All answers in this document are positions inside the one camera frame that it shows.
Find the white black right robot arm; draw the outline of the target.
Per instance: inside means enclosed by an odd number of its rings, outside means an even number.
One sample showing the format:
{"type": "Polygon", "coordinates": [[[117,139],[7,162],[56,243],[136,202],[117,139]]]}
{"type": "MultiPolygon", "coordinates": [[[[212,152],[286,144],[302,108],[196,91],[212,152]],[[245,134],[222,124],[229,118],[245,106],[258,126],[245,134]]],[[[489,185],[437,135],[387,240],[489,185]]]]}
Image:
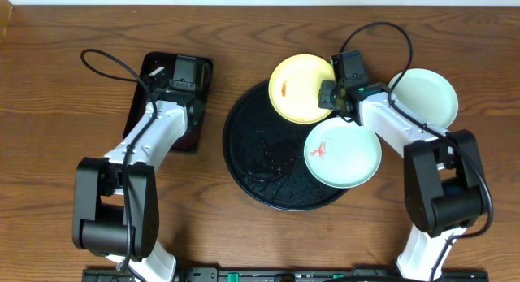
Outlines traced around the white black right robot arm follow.
{"type": "Polygon", "coordinates": [[[380,142],[387,142],[403,159],[405,208],[413,224],[398,273],[413,281],[443,278],[454,243],[483,235],[494,217],[475,136],[448,130],[458,108],[451,84],[406,76],[390,85],[325,80],[318,105],[339,112],[317,127],[331,128],[318,153],[337,156],[327,164],[308,158],[308,168],[324,184],[355,187],[375,174],[380,142]]]}

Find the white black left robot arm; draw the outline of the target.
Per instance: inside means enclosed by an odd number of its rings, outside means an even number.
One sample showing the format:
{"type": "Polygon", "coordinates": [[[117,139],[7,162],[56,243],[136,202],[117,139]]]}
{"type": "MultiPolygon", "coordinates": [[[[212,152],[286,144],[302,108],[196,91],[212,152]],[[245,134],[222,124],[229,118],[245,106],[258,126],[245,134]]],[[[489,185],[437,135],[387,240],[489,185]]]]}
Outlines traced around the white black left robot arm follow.
{"type": "Polygon", "coordinates": [[[76,169],[72,242],[116,262],[140,281],[172,281],[176,258],[158,241],[156,172],[171,147],[198,129],[213,67],[182,58],[169,71],[156,67],[138,78],[144,112],[132,130],[101,158],[76,169]]]}

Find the yellow plate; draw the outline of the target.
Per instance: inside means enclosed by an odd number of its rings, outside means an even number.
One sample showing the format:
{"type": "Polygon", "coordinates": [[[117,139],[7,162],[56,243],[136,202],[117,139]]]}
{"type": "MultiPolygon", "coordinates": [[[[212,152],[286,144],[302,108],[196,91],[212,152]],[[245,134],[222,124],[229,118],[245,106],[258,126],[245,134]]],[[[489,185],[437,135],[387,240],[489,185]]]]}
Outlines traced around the yellow plate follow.
{"type": "Polygon", "coordinates": [[[271,74],[268,94],[271,105],[295,124],[314,124],[332,110],[319,107],[319,90],[324,80],[334,80],[331,64],[312,54],[293,55],[271,74]]]}

